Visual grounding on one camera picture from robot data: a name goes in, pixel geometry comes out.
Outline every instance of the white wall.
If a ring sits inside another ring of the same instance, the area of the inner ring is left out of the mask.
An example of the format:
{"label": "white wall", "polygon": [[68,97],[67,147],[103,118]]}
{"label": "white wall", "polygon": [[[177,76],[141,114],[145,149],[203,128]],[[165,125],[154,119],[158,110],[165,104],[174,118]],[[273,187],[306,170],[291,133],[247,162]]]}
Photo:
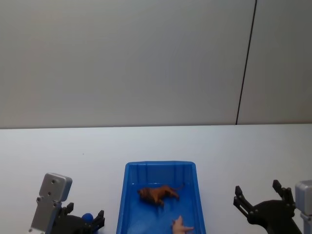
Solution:
{"label": "white wall", "polygon": [[239,124],[312,122],[312,1],[260,0]]}
{"label": "white wall", "polygon": [[1,0],[0,128],[234,124],[253,0]]}

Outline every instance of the brown toy animal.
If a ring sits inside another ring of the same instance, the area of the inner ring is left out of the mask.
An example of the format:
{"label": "brown toy animal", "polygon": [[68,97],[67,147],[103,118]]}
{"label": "brown toy animal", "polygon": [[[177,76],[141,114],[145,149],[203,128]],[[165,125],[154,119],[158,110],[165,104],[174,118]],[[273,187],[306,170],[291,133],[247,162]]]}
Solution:
{"label": "brown toy animal", "polygon": [[159,188],[143,188],[137,191],[140,198],[144,201],[150,202],[155,205],[164,206],[164,197],[175,197],[177,200],[180,199],[179,195],[176,193],[177,190],[181,189],[184,184],[177,189],[171,188],[168,185],[163,185]]}
{"label": "brown toy animal", "polygon": [[185,234],[188,231],[193,230],[194,227],[184,227],[182,216],[179,216],[177,220],[172,221],[172,233],[173,234]]}

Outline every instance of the black line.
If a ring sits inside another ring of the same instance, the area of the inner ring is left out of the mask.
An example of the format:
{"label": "black line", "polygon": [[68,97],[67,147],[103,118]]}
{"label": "black line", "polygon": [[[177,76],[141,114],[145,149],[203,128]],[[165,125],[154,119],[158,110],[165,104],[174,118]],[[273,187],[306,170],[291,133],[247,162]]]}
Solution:
{"label": "black line", "polygon": [[251,43],[251,41],[252,41],[252,34],[253,34],[253,28],[254,28],[254,16],[255,16],[255,10],[256,10],[256,8],[257,8],[257,0],[254,1],[253,21],[252,21],[252,27],[251,27],[250,35],[249,35],[249,42],[248,42],[247,56],[246,56],[246,62],[245,62],[245,68],[244,68],[244,75],[243,75],[242,88],[241,88],[241,90],[240,90],[240,96],[239,96],[238,110],[237,110],[237,116],[236,116],[236,125],[237,125],[237,121],[238,121],[240,102],[241,102],[241,100],[242,100],[243,87],[244,87],[244,81],[245,81],[245,75],[246,75],[246,69],[247,69],[247,63],[248,63],[248,56],[249,56],[249,49],[250,49],[250,43]]}

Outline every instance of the silver metal bracket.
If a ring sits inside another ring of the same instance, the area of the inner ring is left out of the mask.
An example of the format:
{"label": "silver metal bracket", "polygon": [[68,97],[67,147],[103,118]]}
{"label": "silver metal bracket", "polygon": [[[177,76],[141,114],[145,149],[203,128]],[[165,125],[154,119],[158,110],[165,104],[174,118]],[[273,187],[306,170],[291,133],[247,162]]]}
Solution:
{"label": "silver metal bracket", "polygon": [[295,191],[296,208],[301,211],[304,234],[312,234],[312,180],[298,182]]}
{"label": "silver metal bracket", "polygon": [[61,209],[62,201],[67,199],[72,183],[73,180],[67,176],[45,174],[37,197],[37,209],[27,234],[50,234],[55,217]]}

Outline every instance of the pink toy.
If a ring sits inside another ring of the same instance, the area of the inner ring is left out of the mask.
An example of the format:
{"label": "pink toy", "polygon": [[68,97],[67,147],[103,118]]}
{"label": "pink toy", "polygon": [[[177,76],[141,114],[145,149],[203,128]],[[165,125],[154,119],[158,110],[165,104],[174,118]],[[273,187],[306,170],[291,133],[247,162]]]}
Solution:
{"label": "pink toy", "polygon": [[172,221],[172,233],[173,234],[186,234],[186,232],[193,230],[194,227],[184,227],[182,216],[179,216],[177,220]]}

